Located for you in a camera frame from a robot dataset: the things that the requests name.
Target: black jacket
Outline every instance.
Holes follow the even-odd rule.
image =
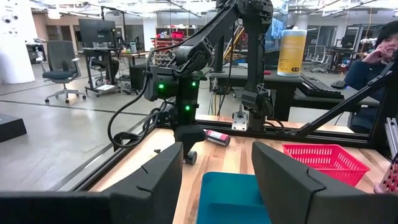
[[[360,60],[355,61],[348,70],[345,82],[350,87],[360,90],[366,86],[368,81],[378,76],[381,71],[386,67],[383,63],[377,65],[370,65]],[[375,100],[381,101],[384,93],[384,87],[374,92],[370,97]],[[352,126],[362,126],[371,130],[373,127],[374,119],[376,118],[378,107],[368,106],[367,108],[361,108],[360,111],[353,118]]]

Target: concrete floor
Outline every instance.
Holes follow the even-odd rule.
[[[80,60],[82,77],[67,85],[67,88],[84,91],[87,71]],[[135,96],[124,93],[104,95],[99,98],[88,94],[87,100],[70,96],[70,104],[63,97],[50,99],[46,96],[62,89],[61,85],[44,82],[40,65],[33,65],[36,81],[18,85],[0,84],[0,113],[23,118],[27,134],[0,143],[0,190],[68,190],[84,175],[101,164],[112,154],[106,127],[110,117]],[[128,74],[127,66],[121,63],[120,74]],[[325,83],[343,79],[340,75],[310,73]],[[201,82],[197,113],[207,114],[210,92],[208,82]],[[161,101],[150,102],[141,98],[119,115],[112,132],[137,130],[145,115]],[[240,100],[227,95],[222,116],[231,116],[237,111]],[[307,123],[325,111],[306,108],[291,108],[289,121]],[[346,126],[345,113],[338,125]]]

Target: wooden tabletop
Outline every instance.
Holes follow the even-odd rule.
[[[197,119],[230,121],[230,118],[207,115],[199,115]],[[301,126],[301,124],[297,123],[284,122],[284,124],[291,128]],[[323,126],[319,130],[351,132],[347,127],[338,126]],[[183,165],[182,184],[178,197],[177,209],[175,211],[174,223],[196,223],[201,178],[204,173],[211,171],[240,174],[254,173],[251,162],[251,146],[253,141],[263,142],[279,151],[283,151],[282,144],[289,143],[285,141],[232,136],[228,147],[223,147],[208,141],[198,142],[193,146],[192,150],[198,153],[198,159],[194,166]],[[140,143],[140,145],[108,172],[91,191],[102,191],[129,174],[132,174],[135,170],[140,168],[142,164],[156,156],[154,149],[163,150],[173,143],[174,136],[171,130],[155,129],[142,143]],[[373,193],[374,184],[382,179],[390,163],[374,150],[362,149],[359,151],[349,147],[345,149],[371,169],[358,183],[356,188],[368,193]]]

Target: teal container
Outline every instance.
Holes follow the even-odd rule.
[[[208,172],[203,175],[197,224],[268,224],[256,176]]]

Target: white pillar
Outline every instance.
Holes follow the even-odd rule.
[[[297,18],[297,22],[294,25],[297,29],[307,30],[308,27],[308,15],[299,15]]]
[[[156,37],[157,15],[148,14],[146,16],[149,16],[149,18],[148,19],[144,18],[142,20],[144,28],[144,45],[145,45],[145,51],[150,51],[150,49],[154,47],[151,38]]]
[[[29,0],[0,1],[0,18],[0,83],[34,81],[25,45],[37,37]]]

